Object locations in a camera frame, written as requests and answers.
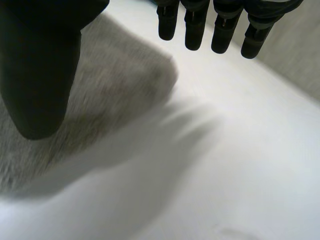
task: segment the black robotic finger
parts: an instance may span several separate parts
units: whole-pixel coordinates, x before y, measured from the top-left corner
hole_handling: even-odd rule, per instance
[[[243,0],[250,25],[245,33],[242,56],[247,59],[255,58],[274,24],[302,2],[303,0]]]
[[[186,8],[185,46],[191,51],[200,48],[205,32],[207,12],[210,0],[181,0]]]
[[[243,11],[242,1],[213,0],[214,10],[218,13],[215,21],[211,49],[217,54],[224,54],[235,33]]]
[[[260,52],[274,24],[283,15],[272,18],[257,18],[248,15],[250,25],[245,32],[241,54],[246,59],[254,59]]]
[[[180,0],[156,0],[159,37],[169,41],[175,35]]]

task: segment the white surface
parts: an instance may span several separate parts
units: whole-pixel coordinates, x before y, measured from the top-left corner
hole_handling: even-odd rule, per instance
[[[0,239],[320,239],[320,107],[211,29],[186,50],[182,14],[162,42],[151,4],[107,12],[173,55],[172,100],[2,198]]]

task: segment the gray mat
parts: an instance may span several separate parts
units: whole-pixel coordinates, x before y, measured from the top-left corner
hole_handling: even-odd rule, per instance
[[[0,193],[34,178],[162,102],[177,79],[172,59],[105,15],[82,32],[82,52],[65,121],[58,133],[28,141],[0,99]]]

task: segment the dark object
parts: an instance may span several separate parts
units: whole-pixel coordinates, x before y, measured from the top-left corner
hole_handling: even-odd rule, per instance
[[[203,38],[207,11],[210,0],[181,0],[186,8],[185,24],[185,45],[190,50],[197,50]],[[159,9],[168,6],[177,6],[179,0],[154,0]],[[217,54],[227,51],[239,17],[245,9],[248,12],[250,25],[245,33],[245,40],[242,45],[241,54],[247,59],[255,58],[262,48],[269,32],[274,24],[286,13],[296,9],[303,0],[213,0],[215,11],[218,13],[215,21],[214,34],[211,49]],[[170,39],[173,38],[177,23],[178,10],[174,12],[174,24],[170,24],[167,31],[170,32]],[[161,24],[161,32],[166,30]]]
[[[163,40],[169,41],[175,35],[177,17],[178,17],[179,0],[170,1],[169,4],[157,8],[159,17],[159,36]]]
[[[80,30],[109,0],[0,0],[0,92],[27,139],[51,136],[64,120]]]

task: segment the white table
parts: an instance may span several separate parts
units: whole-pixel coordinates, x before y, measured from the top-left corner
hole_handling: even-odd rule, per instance
[[[107,12],[173,55],[172,99],[0,199],[0,240],[319,240],[320,106],[212,29],[185,49],[183,13],[163,42],[152,4]]]

